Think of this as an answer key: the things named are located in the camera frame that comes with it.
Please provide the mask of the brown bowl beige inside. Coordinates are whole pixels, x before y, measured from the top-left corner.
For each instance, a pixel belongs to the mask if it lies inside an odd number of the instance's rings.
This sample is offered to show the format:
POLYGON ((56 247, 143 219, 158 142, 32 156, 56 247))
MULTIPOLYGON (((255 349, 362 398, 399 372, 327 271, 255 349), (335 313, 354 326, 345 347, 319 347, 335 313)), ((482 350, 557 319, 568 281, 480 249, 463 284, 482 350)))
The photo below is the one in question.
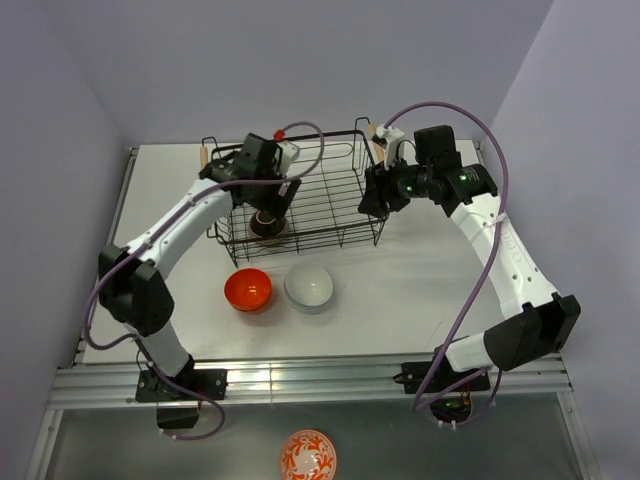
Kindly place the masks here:
POLYGON ((273 217, 266 211, 256 211, 249 221, 249 233, 258 239, 274 239, 287 230, 288 221, 285 217, 273 217))

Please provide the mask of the black white patterned bowl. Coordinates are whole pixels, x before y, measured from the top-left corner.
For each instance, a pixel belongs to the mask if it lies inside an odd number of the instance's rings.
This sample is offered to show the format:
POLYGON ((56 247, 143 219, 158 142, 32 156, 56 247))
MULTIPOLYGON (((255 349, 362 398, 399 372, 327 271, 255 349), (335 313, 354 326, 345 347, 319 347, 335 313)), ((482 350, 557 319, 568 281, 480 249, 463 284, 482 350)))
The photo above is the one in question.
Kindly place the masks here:
POLYGON ((273 237, 273 238, 265 238, 260 239, 258 243, 265 247, 276 247, 282 245, 286 242, 286 239, 283 237, 273 237))

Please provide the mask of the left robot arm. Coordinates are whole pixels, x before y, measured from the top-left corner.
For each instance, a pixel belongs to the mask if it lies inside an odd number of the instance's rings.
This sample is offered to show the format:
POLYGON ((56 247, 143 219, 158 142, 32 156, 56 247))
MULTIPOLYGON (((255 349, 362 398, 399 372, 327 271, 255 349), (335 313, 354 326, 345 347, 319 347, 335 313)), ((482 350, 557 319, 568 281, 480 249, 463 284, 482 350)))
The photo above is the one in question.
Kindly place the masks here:
POLYGON ((166 285, 187 250, 234 208, 249 205, 283 216, 300 186, 287 173, 300 149, 286 140, 248 134, 243 144, 209 161, 185 196, 155 225, 123 247, 107 245, 98 258, 99 304, 138 339, 162 373, 159 388, 183 399, 195 386, 193 358, 180 343, 166 285))

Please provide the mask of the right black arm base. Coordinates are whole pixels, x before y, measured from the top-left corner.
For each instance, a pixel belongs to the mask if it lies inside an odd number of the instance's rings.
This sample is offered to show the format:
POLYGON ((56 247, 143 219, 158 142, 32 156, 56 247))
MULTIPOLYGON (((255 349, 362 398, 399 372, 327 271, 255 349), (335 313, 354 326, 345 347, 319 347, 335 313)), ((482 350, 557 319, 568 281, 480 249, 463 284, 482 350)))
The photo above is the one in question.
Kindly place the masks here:
MULTIPOLYGON (((415 395, 431 364, 431 361, 402 363, 400 372, 394 375, 392 379, 396 384, 403 386, 405 394, 415 395)), ((478 374, 478 369, 454 372, 446 359, 442 361, 427 386, 427 394, 437 394, 446 387, 470 375, 474 375, 474 378, 458 386, 455 389, 456 396, 443 397, 430 405, 430 412, 438 421, 452 424, 453 422, 458 423, 468 420, 472 413, 472 394, 474 392, 487 392, 491 386, 486 372, 482 375, 478 374)))

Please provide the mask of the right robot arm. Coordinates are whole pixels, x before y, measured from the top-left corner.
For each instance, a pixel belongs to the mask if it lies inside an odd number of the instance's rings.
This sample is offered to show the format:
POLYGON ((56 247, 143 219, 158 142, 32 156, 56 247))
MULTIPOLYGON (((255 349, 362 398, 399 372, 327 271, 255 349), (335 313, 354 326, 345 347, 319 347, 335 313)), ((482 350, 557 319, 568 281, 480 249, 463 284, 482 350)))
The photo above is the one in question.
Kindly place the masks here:
POLYGON ((488 330, 444 347, 444 358, 432 368, 435 383, 452 390, 469 370, 510 371, 560 351, 581 306, 543 275, 504 212, 503 190, 483 165, 463 163, 452 128, 416 131, 414 163, 404 157, 406 136, 401 130, 380 125, 372 141, 380 161, 365 171, 359 212, 385 219, 414 198, 441 207, 481 261, 503 315, 488 330))

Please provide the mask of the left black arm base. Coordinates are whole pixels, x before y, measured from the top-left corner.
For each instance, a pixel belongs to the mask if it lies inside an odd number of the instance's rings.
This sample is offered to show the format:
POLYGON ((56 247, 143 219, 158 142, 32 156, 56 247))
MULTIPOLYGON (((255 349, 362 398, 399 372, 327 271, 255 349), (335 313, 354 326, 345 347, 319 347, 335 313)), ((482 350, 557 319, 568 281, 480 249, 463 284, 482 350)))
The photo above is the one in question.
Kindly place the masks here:
POLYGON ((156 404, 156 423, 165 433, 178 437, 192 430, 203 416, 204 405, 218 411, 218 421, 211 436, 220 431, 226 414, 219 405, 225 398, 227 371, 225 369, 194 370, 181 378, 166 381, 153 369, 139 374, 134 401, 156 404))

